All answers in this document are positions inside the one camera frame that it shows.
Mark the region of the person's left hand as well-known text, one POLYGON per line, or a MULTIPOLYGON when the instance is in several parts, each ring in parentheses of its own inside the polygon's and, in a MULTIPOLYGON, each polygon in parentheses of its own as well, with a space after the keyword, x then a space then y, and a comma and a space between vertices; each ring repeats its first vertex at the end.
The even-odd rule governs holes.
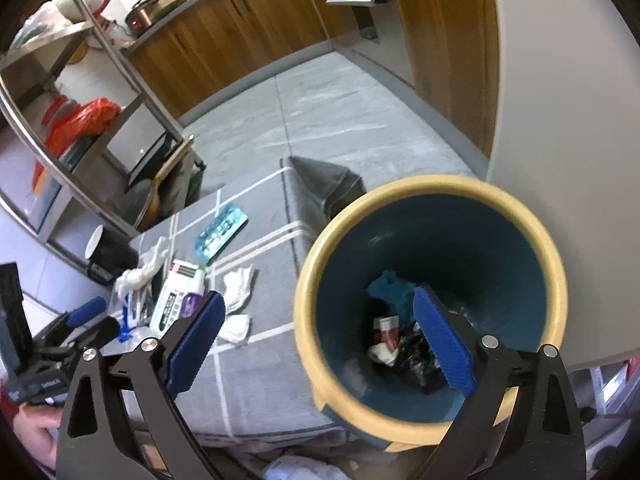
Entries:
POLYGON ((60 428, 62 415, 62 406, 23 404, 13 421, 14 434, 29 455, 50 470, 56 469, 58 452, 50 429, 60 428))

